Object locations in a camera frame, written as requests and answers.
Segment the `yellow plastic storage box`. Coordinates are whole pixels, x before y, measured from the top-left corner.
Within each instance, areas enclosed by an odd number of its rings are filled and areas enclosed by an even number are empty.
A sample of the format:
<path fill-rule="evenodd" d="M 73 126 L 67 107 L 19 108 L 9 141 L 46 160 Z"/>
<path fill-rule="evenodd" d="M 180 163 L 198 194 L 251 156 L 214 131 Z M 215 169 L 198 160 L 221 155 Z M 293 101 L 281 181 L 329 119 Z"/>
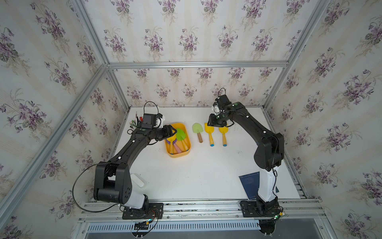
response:
<path fill-rule="evenodd" d="M 181 141 L 178 141 L 178 139 L 175 138 L 174 141 L 172 142 L 173 144 L 172 151 L 170 151 L 170 142 L 166 139 L 165 140 L 166 152 L 172 158 L 186 156 L 187 154 L 191 152 L 191 148 L 192 148 L 186 125 L 184 123 L 177 122 L 177 123 L 173 123 L 172 126 L 175 129 L 181 129 L 185 133 L 185 138 Z"/>

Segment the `light green shovel wooden handle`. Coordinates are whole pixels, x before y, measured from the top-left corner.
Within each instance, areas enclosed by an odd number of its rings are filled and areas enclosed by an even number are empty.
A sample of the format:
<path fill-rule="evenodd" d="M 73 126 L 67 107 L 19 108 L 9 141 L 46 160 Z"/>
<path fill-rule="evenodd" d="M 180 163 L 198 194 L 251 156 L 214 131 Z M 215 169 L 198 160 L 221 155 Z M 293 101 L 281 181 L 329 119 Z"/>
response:
<path fill-rule="evenodd" d="M 203 132 L 203 127 L 199 123 L 194 123 L 192 126 L 193 133 L 195 133 L 198 137 L 199 143 L 203 143 L 203 138 L 202 138 L 202 132 Z"/>

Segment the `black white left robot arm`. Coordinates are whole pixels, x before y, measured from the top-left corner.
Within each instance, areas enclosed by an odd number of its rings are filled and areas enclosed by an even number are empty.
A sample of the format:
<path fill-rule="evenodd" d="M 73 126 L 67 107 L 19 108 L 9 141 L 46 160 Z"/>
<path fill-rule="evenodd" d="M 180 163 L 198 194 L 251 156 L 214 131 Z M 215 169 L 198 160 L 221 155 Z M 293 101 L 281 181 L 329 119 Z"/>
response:
<path fill-rule="evenodd" d="M 176 134 L 171 125 L 160 128 L 136 128 L 126 145 L 108 162 L 95 168 L 94 199 L 116 203 L 133 209 L 143 209 L 146 195 L 133 190 L 130 168 L 140 152 L 152 140 L 162 141 Z"/>

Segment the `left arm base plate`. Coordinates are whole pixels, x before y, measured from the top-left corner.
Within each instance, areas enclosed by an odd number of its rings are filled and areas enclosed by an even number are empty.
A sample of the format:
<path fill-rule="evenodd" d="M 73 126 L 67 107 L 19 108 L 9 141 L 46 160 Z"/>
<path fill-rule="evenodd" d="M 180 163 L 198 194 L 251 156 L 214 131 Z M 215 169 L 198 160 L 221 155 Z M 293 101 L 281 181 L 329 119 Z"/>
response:
<path fill-rule="evenodd" d="M 163 203 L 149 203 L 142 209 L 124 208 L 122 213 L 123 220 L 135 220 L 135 219 L 145 219 L 145 220 L 155 220 L 162 219 L 164 213 Z"/>

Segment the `purple shovel pink handle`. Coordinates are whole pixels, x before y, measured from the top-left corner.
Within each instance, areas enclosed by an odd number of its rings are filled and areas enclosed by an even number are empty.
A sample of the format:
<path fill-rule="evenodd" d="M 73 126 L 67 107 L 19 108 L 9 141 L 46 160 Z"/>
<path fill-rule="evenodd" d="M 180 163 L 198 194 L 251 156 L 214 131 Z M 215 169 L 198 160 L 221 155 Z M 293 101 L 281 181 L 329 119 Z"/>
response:
<path fill-rule="evenodd" d="M 177 145 L 177 140 L 176 139 L 173 141 L 173 147 L 174 147 L 174 149 L 175 149 L 175 151 L 177 153 L 182 153 L 182 151 L 180 150 L 180 148 Z"/>

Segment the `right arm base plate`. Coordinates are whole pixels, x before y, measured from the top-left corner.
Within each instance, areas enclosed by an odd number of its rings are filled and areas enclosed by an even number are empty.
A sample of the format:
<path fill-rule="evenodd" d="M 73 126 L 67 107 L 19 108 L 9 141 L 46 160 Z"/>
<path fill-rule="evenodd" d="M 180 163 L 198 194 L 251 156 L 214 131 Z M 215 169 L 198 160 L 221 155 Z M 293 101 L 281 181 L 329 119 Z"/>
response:
<path fill-rule="evenodd" d="M 256 201 L 241 201 L 240 208 L 245 218 L 273 218 L 278 219 L 284 215 L 284 209 L 279 205 L 278 199 L 264 202 L 262 199 Z"/>

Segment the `dark green shovel yellow handle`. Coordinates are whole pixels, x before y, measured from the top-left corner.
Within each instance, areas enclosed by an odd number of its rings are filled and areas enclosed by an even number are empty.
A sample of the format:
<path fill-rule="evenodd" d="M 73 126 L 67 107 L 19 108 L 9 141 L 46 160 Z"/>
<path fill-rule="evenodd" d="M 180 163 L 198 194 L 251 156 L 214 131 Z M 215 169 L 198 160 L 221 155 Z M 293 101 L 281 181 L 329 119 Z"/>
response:
<path fill-rule="evenodd" d="M 181 142 L 181 144 L 183 145 L 185 151 L 188 151 L 189 147 L 186 145 L 186 141 L 185 141 L 186 134 L 185 134 L 185 132 L 182 129 L 180 129 L 180 128 L 177 128 L 176 130 L 177 130 L 177 133 L 176 133 L 177 140 Z"/>

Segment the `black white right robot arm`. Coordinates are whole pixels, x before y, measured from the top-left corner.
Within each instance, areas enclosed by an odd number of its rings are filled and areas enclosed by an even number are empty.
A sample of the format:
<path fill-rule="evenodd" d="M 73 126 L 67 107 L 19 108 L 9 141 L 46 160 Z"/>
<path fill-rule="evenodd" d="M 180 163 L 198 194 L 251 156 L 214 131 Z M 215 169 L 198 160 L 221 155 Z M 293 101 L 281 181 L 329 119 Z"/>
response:
<path fill-rule="evenodd" d="M 256 207 L 264 215 L 278 208 L 276 182 L 278 170 L 284 159 L 284 136 L 274 133 L 258 122 L 240 102 L 231 102 L 225 95 L 217 97 L 209 116 L 208 126 L 222 128 L 230 120 L 240 125 L 255 141 L 254 161 L 261 169 Z"/>

